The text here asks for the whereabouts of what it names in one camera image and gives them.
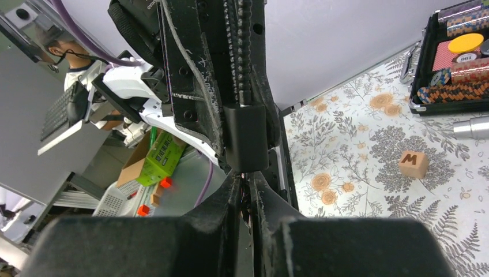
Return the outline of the black cable lock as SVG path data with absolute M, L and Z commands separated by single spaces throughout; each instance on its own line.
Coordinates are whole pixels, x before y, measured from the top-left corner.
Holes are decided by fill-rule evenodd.
M 251 86 L 252 1 L 224 1 L 224 15 L 237 102 L 224 106 L 229 144 L 228 164 L 239 173 L 261 171 L 268 166 L 265 106 L 253 101 Z

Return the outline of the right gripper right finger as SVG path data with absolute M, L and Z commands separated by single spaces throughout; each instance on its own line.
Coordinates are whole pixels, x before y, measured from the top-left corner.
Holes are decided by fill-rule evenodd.
M 413 219 L 307 218 L 260 172 L 248 175 L 255 276 L 452 276 Z

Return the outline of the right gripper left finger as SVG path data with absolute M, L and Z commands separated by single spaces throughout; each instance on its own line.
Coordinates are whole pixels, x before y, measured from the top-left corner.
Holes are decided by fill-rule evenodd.
M 22 276 L 234 276 L 240 174 L 182 216 L 64 217 L 51 222 Z

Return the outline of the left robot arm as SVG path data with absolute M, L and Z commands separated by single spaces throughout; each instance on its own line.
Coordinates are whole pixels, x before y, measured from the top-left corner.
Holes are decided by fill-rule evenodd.
M 264 1 L 111 1 L 139 55 L 95 79 L 136 122 L 166 130 L 235 170 L 268 167 L 281 143 L 266 75 Z

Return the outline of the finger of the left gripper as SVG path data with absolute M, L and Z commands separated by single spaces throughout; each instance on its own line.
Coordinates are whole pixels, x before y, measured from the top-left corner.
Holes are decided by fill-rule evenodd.
M 162 1 L 164 50 L 176 128 L 225 153 L 221 99 L 195 1 Z
M 265 2 L 251 2 L 250 27 L 251 86 L 253 101 L 265 107 L 267 144 L 276 147 L 281 142 L 281 126 L 266 72 Z

